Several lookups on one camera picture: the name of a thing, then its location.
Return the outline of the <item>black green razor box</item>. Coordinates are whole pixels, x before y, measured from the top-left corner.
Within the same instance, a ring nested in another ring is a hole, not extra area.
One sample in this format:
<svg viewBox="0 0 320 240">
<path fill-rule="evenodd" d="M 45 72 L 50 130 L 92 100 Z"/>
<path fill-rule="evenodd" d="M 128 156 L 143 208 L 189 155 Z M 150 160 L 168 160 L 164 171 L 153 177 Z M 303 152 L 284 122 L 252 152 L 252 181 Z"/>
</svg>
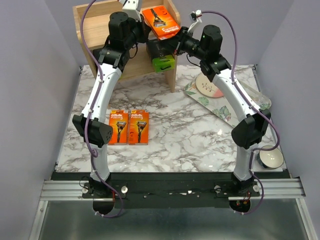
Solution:
<svg viewBox="0 0 320 240">
<path fill-rule="evenodd" d="M 102 51 L 102 48 L 97 48 L 92 51 L 94 58 L 99 64 L 102 63 L 102 60 L 100 60 L 101 51 Z"/>
<path fill-rule="evenodd" d="M 156 73 L 174 69 L 175 59 L 173 55 L 161 45 L 159 40 L 149 40 L 146 43 L 146 51 Z"/>
</svg>

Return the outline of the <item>black green razor box front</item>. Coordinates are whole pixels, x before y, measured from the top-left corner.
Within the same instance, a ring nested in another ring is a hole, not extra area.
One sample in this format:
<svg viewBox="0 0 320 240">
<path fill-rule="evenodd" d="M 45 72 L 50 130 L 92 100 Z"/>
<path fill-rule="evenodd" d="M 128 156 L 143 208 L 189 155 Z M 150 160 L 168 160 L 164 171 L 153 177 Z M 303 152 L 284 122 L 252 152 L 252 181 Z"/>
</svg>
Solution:
<svg viewBox="0 0 320 240">
<path fill-rule="evenodd" d="M 102 60 L 100 60 L 101 51 L 102 51 L 102 48 L 97 48 L 92 51 L 94 58 L 99 64 L 102 63 Z"/>
</svg>

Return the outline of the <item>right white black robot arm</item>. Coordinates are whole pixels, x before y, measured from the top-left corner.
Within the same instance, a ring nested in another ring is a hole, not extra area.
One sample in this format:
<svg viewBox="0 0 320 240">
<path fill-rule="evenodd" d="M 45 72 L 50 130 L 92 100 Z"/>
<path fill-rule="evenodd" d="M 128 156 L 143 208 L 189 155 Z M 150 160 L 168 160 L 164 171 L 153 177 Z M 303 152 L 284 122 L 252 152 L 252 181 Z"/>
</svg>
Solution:
<svg viewBox="0 0 320 240">
<path fill-rule="evenodd" d="M 203 28 L 200 39 L 193 38 L 183 26 L 162 44 L 174 55 L 187 53 L 197 58 L 201 72 L 222 91 L 234 110 L 239 123 L 231 131 L 237 152 L 230 191 L 241 196 L 253 186 L 252 153 L 266 134 L 271 113 L 262 110 L 236 80 L 232 65 L 220 53 L 222 41 L 220 28 L 209 24 Z"/>
</svg>

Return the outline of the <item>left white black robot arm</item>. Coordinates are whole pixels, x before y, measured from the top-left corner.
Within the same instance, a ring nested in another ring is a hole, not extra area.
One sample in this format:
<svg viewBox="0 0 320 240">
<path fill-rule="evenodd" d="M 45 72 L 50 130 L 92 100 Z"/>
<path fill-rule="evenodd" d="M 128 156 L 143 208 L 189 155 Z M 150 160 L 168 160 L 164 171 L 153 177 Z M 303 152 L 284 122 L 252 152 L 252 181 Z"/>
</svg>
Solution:
<svg viewBox="0 0 320 240">
<path fill-rule="evenodd" d="M 113 128 L 105 123 L 107 107 L 116 83 L 131 58 L 130 50 L 138 43 L 145 43 L 150 32 L 145 23 L 136 21 L 123 11 L 110 15 L 108 29 L 104 46 L 93 56 L 97 75 L 88 102 L 81 114 L 72 118 L 90 152 L 90 177 L 96 181 L 93 191 L 101 198 L 107 197 L 111 191 L 111 185 L 107 182 L 110 177 L 107 146 Z"/>
</svg>

